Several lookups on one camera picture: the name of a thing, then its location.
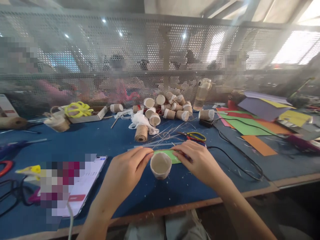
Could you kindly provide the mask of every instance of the left hand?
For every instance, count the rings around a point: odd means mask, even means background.
[[[137,147],[112,159],[95,199],[100,211],[113,215],[138,184],[152,156],[151,148]]]

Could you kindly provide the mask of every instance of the orange paper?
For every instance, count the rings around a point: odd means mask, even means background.
[[[267,122],[264,120],[256,120],[256,122],[260,123],[262,126],[269,129],[271,132],[275,134],[292,134],[292,132],[279,124],[276,124],[275,122]]]
[[[277,152],[274,151],[271,147],[261,141],[257,136],[247,135],[241,136],[244,140],[246,140],[252,147],[254,147],[259,153],[263,156],[276,155]]]

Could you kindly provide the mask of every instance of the right hand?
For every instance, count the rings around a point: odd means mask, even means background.
[[[190,172],[193,173],[201,182],[219,191],[220,188],[231,181],[220,168],[208,149],[194,141],[187,140],[180,145],[172,147],[175,155]],[[193,162],[187,160],[183,154],[188,155]]]

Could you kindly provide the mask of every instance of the yellow scissors handle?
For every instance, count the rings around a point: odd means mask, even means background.
[[[189,132],[187,134],[190,137],[193,137],[193,138],[198,139],[198,140],[203,141],[203,142],[205,142],[207,140],[207,138],[204,135],[202,135],[201,133],[198,133],[198,132]]]

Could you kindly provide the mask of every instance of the purple paper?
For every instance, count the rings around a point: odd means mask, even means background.
[[[257,92],[250,92],[250,91],[245,91],[244,95],[250,98],[263,98],[273,102],[283,103],[283,104],[292,106],[290,103],[287,102],[287,98],[285,97],[277,97],[277,96],[272,96],[264,93],[257,93]]]
[[[290,107],[277,108],[261,99],[250,97],[244,99],[238,106],[270,122],[291,109]]]

